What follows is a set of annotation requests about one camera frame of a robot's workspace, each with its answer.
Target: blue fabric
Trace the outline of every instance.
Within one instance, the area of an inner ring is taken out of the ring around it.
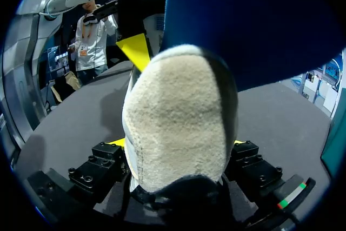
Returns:
[[[346,40],[324,0],[167,0],[161,50],[184,43],[222,57],[242,91],[317,68]]]

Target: dark trousers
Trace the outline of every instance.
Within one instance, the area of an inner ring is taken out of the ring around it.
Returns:
[[[95,67],[92,69],[77,71],[77,76],[81,85],[86,85],[93,78],[96,78],[98,75],[100,75],[102,72],[106,70],[108,70],[107,65],[101,65],[99,67]]]

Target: gray table surface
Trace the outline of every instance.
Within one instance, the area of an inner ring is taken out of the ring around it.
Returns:
[[[16,172],[21,180],[37,170],[55,169],[68,178],[100,141],[124,137],[121,116],[131,62],[122,62],[69,96],[35,129],[23,148]],[[316,187],[295,211],[302,218],[315,206],[329,185],[320,160],[330,119],[302,96],[280,83],[239,93],[238,140],[252,140],[273,166],[283,168],[283,179],[299,174],[312,177]],[[238,186],[230,193],[236,219],[244,220],[256,209]],[[95,209],[112,215],[119,209],[121,187],[115,185]]]

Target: badge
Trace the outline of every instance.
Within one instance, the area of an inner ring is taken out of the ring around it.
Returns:
[[[79,51],[80,56],[86,56],[88,52],[88,45],[86,43],[82,43]]]

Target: yellow object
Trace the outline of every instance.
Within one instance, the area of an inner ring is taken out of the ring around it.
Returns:
[[[142,72],[150,62],[147,42],[144,34],[135,35],[119,42],[116,45],[126,54],[130,61]]]
[[[116,146],[121,146],[121,147],[125,147],[125,138],[119,139],[117,141],[113,141],[107,144],[115,144]]]
[[[236,143],[245,143],[245,142],[235,140],[234,144],[236,144]],[[110,143],[107,143],[107,144],[115,144],[116,146],[125,147],[125,138],[122,138],[122,139],[119,139],[117,141],[113,141],[113,142],[110,142]]]
[[[234,144],[236,144],[236,143],[246,143],[246,142],[235,140]]]

